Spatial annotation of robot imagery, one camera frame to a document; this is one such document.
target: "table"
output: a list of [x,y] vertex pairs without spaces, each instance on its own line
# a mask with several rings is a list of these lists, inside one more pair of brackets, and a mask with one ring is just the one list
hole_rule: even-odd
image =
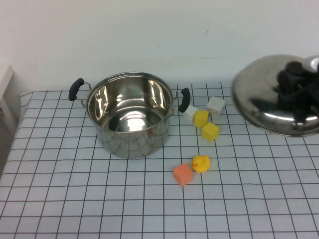
[[[226,100],[210,119],[217,140],[205,141],[179,114],[163,148],[128,160],[102,147],[67,91],[23,96],[0,179],[0,238],[319,238],[318,135],[286,138],[250,125],[227,82],[175,88],[185,86],[199,109],[211,96]],[[196,155],[211,158],[210,170],[179,187],[173,169]]]

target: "toy block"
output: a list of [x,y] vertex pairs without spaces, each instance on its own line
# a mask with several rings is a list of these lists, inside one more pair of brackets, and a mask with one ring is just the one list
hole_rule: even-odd
[[173,176],[181,187],[193,180],[193,172],[186,163],[176,167],[173,171]]
[[226,101],[224,99],[213,96],[206,105],[206,110],[209,111],[210,115],[218,117],[222,113],[225,104]]
[[204,127],[208,121],[209,112],[198,110],[195,115],[195,126]]
[[183,116],[188,120],[188,121],[194,121],[195,119],[195,114],[198,111],[198,108],[194,106],[188,106],[187,110],[183,113]]
[[201,136],[209,142],[213,142],[219,136],[219,127],[209,122],[203,127]]

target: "pot handle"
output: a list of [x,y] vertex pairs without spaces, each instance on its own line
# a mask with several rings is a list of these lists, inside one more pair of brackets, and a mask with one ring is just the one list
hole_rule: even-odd
[[71,87],[69,89],[69,101],[81,100],[81,104],[83,105],[83,107],[85,107],[85,104],[83,103],[83,99],[77,97],[76,95],[78,94],[80,87],[83,86],[84,84],[88,84],[89,89],[91,90],[90,83],[85,82],[82,78],[77,79],[71,85]]
[[181,93],[183,94],[183,99],[181,100],[181,104],[178,106],[178,110],[179,112],[184,113],[190,104],[190,91],[188,88],[184,88],[181,90]]

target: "yellow rubber duck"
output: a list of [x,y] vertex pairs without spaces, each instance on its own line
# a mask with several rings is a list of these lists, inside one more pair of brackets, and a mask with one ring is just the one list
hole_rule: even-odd
[[191,163],[191,167],[197,173],[206,172],[210,167],[210,158],[206,155],[195,156]]

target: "pot rim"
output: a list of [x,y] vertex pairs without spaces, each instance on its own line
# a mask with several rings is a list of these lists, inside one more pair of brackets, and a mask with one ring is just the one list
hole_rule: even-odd
[[[101,88],[102,85],[104,85],[104,83],[106,81],[115,81],[117,80],[118,77],[120,76],[129,76],[129,75],[140,75],[140,76],[147,76],[147,77],[151,77],[153,79],[155,79],[159,84],[161,84],[162,86],[164,86],[167,91],[169,92],[169,96],[170,96],[170,99],[171,99],[171,105],[169,107],[169,110],[167,111],[167,114],[164,116],[164,118],[162,118],[159,122],[157,122],[156,124],[148,127],[148,128],[145,128],[145,129],[142,129],[142,130],[137,130],[137,131],[132,131],[132,132],[119,132],[119,131],[114,131],[114,130],[110,130],[110,129],[105,129],[103,127],[101,127],[100,125],[98,125],[91,117],[91,115],[89,114],[89,111],[88,111],[88,102],[89,102],[89,98],[93,95],[93,92],[96,91],[97,89]],[[93,123],[93,125],[101,130],[104,130],[104,131],[110,131],[110,132],[114,132],[114,133],[119,133],[119,134],[128,134],[128,133],[137,133],[137,132],[143,132],[143,131],[146,131],[152,127],[155,127],[157,126],[158,124],[162,123],[163,121],[166,121],[169,117],[172,116],[172,114],[170,112],[172,112],[172,108],[173,108],[173,103],[174,101],[174,97],[173,97],[173,92],[172,92],[172,89],[170,88],[170,86],[163,80],[161,79],[160,77],[157,77],[155,75],[152,75],[152,74],[149,74],[149,73],[145,73],[145,72],[135,72],[135,71],[131,71],[131,72],[123,72],[123,73],[118,73],[118,74],[115,74],[115,75],[112,75],[112,76],[109,76],[107,78],[105,78],[104,80],[100,81],[99,83],[97,83],[89,92],[88,96],[86,97],[86,101],[85,101],[85,112],[86,114],[88,115],[88,118],[90,119],[90,121]]]

